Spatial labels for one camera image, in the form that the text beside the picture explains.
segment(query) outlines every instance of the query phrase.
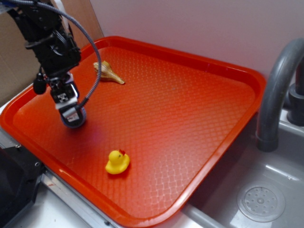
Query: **duck beak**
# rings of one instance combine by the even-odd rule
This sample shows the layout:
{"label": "duck beak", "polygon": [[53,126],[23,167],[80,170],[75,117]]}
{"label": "duck beak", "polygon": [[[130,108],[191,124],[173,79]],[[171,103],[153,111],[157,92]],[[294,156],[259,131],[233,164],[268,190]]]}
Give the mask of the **duck beak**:
{"label": "duck beak", "polygon": [[125,155],[125,152],[121,149],[119,149],[119,152],[123,154],[123,156]]}

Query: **yellow rubber duck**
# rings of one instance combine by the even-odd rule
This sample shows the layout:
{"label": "yellow rubber duck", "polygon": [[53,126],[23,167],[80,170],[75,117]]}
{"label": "yellow rubber duck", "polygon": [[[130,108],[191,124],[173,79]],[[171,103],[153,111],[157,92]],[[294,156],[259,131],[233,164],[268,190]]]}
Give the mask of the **yellow rubber duck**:
{"label": "yellow rubber duck", "polygon": [[119,174],[125,171],[130,164],[129,156],[122,150],[112,151],[105,170],[110,174]]}

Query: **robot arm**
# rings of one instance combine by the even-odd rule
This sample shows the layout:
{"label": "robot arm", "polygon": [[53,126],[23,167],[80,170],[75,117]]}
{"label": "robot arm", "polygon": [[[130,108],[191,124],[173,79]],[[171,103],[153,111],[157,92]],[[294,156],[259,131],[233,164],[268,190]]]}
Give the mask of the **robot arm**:
{"label": "robot arm", "polygon": [[79,91],[69,72],[81,58],[72,34],[66,31],[57,13],[39,7],[41,1],[24,1],[31,2],[30,5],[16,2],[0,0],[4,5],[13,3],[17,7],[8,13],[27,41],[25,48],[32,49],[41,64],[33,83],[35,93],[43,94],[49,85],[63,123],[71,128],[81,126],[86,119],[83,106],[88,99],[78,103]]}

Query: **orange plastic tray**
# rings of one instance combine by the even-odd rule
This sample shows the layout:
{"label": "orange plastic tray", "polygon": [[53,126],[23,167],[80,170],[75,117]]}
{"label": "orange plastic tray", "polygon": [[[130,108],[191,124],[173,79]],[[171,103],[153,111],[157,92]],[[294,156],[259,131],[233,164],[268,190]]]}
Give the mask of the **orange plastic tray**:
{"label": "orange plastic tray", "polygon": [[[28,89],[1,126],[118,224],[153,226],[176,213],[257,111],[265,81],[250,69],[126,38],[96,41],[125,85],[100,83],[87,121],[65,127],[48,91]],[[95,54],[82,50],[72,70],[82,96]],[[131,158],[122,174],[105,171],[110,151]]]}

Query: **tray rim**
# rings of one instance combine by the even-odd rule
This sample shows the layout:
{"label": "tray rim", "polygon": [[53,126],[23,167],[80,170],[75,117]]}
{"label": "tray rim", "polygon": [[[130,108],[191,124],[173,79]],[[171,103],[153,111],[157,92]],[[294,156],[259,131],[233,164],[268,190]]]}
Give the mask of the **tray rim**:
{"label": "tray rim", "polygon": [[[122,210],[120,207],[113,205],[110,200],[101,199],[101,197],[95,197],[94,188],[88,188],[88,184],[85,183],[81,178],[77,178],[77,174],[72,172],[67,167],[61,167],[59,164],[52,163],[49,168],[53,170],[59,177],[68,183],[73,183],[71,185],[82,195],[84,195],[90,202],[96,205],[100,209],[100,205],[103,205],[103,212],[105,212],[109,217],[115,220],[122,226],[127,227],[148,227],[157,225],[172,215],[177,213],[181,207],[187,202],[188,198],[192,195],[195,189],[199,186],[198,183],[201,183],[203,179],[207,176],[212,167],[217,163],[221,156],[225,153],[228,147],[232,144],[235,138],[240,134],[245,125],[257,112],[262,97],[263,91],[266,85],[264,77],[257,71],[248,69],[245,67],[237,66],[234,64],[214,60],[207,57],[201,57],[166,47],[160,47],[153,44],[148,44],[140,42],[137,40],[132,40],[123,37],[105,37],[95,41],[95,44],[98,49],[105,47],[118,47],[127,49],[136,53],[148,55],[151,57],[159,58],[164,61],[169,61],[177,63],[186,67],[191,67],[194,69],[206,71],[212,74],[220,75],[223,77],[228,77],[230,79],[243,82],[249,85],[255,92],[256,98],[252,105],[247,109],[245,114],[239,119],[232,131],[226,136],[224,141],[218,146],[214,151],[211,157],[206,161],[205,165],[200,169],[196,174],[194,179],[187,185],[181,195],[177,200],[163,213],[156,215],[151,218],[134,218],[132,216],[127,216],[127,213]],[[91,55],[94,50],[92,46],[87,45],[81,50],[82,59],[87,58]],[[35,145],[30,138],[28,138],[22,132],[19,132],[17,127],[13,125],[14,114],[34,98],[36,94],[34,93],[32,87],[25,90],[23,93],[14,98],[3,110],[0,115],[0,125],[2,128],[7,131],[12,137],[14,137],[21,144],[25,143],[26,148],[30,151],[34,151],[36,155],[44,162],[48,160],[56,160],[55,157],[51,156],[48,153],[43,152],[44,149]]]}

